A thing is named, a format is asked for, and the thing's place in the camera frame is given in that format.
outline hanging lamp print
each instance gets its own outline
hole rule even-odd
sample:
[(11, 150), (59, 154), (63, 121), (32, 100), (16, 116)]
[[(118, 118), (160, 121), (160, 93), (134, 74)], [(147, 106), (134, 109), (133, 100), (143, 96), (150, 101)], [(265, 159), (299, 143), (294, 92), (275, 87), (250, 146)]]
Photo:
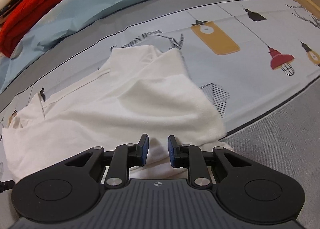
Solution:
[(39, 95), (42, 97), (43, 101), (45, 101), (44, 88), (40, 90)]
[(272, 70), (281, 68), (284, 73), (288, 76), (294, 75), (294, 69), (291, 66), (291, 62), (295, 59), (290, 54), (281, 54), (279, 51), (275, 50), (274, 48), (269, 47), (269, 53), (272, 57), (270, 62), (270, 66)]
[(251, 12), (249, 9), (246, 8), (244, 8), (243, 10), (246, 11), (248, 13), (249, 18), (255, 22), (266, 20), (266, 18), (264, 18), (257, 12)]
[(240, 51), (233, 39), (231, 39), (214, 22), (200, 21), (192, 24), (191, 30), (197, 35), (215, 54), (226, 55)]
[(200, 89), (214, 105), (220, 117), (223, 118), (226, 114), (227, 100), (230, 98), (230, 94), (222, 86), (213, 83), (204, 85)]
[(307, 56), (309, 58), (309, 60), (315, 64), (320, 66), (320, 56), (318, 53), (316, 53), (315, 51), (313, 51), (312, 49), (310, 49), (310, 47), (308, 45), (306, 45), (305, 43), (301, 42), (302, 47), (306, 50)]

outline bed sheet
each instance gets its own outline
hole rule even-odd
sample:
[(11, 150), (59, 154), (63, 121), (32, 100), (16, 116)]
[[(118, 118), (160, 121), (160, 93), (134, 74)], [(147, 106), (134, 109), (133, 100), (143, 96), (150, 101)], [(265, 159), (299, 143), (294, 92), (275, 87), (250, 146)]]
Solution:
[[(113, 48), (179, 48), (191, 80), (220, 113), (228, 131), (223, 140), (295, 178), (306, 193), (298, 220), (319, 229), (320, 29), (312, 19), (293, 0), (146, 1), (63, 40), (0, 99), (9, 90), (20, 92), (22, 83), (29, 90), (21, 93), (22, 101), (42, 89), (50, 97), (101, 67)], [(217, 35), (228, 46), (204, 35)], [(5, 125), (21, 106), (21, 94), (5, 109)]]
[(141, 1), (145, 0), (63, 0), (18, 43), (7, 67), (6, 78), (3, 84), (0, 83), (0, 92), (64, 37), (78, 32), (97, 19)]

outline bed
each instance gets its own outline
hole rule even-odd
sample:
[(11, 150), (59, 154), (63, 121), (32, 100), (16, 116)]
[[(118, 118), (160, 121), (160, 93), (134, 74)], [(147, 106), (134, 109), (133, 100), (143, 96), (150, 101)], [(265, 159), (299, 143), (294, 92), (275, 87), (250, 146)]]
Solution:
[[(178, 48), (225, 124), (221, 140), (296, 179), (306, 194), (298, 221), (318, 229), (319, 16), (310, 0), (139, 1), (59, 38), (3, 89), (0, 120), (7, 127), (37, 92), (50, 97), (96, 71), (113, 48)], [(2, 144), (0, 162), (9, 180)]]

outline geometric line print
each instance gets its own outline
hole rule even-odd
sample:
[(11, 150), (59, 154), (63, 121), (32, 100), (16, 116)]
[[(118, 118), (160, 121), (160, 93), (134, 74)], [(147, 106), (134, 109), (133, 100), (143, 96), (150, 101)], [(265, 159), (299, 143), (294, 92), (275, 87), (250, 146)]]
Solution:
[(157, 35), (163, 38), (167, 38), (170, 41), (171, 47), (169, 47), (169, 50), (173, 49), (173, 48), (177, 48), (179, 50), (181, 50), (183, 42), (184, 42), (184, 35), (181, 33), (180, 34), (180, 42), (177, 42), (177, 40), (173, 37), (168, 37), (168, 36), (164, 36), (164, 35)]
[(213, 83), (204, 85), (200, 89), (214, 105), (220, 117), (223, 118), (226, 114), (227, 100), (230, 97), (228, 91), (224, 90), (222, 86)]

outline black lamp print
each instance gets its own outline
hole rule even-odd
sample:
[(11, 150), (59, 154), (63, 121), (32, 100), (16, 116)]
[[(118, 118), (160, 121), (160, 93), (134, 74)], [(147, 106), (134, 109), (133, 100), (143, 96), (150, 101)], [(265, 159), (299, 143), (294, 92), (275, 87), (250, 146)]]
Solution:
[(230, 94), (223, 89), (222, 86), (217, 84), (208, 84), (200, 87), (206, 97), (214, 105), (220, 117), (224, 117), (226, 114), (227, 100)]
[(258, 22), (258, 21), (266, 20), (266, 18), (264, 18), (262, 15), (260, 15), (257, 12), (251, 12), (249, 9), (245, 9), (245, 8), (243, 10), (248, 13), (249, 18), (253, 21)]
[(45, 94), (44, 94), (44, 88), (42, 88), (39, 92), (40, 96), (42, 97), (43, 101), (45, 101)]

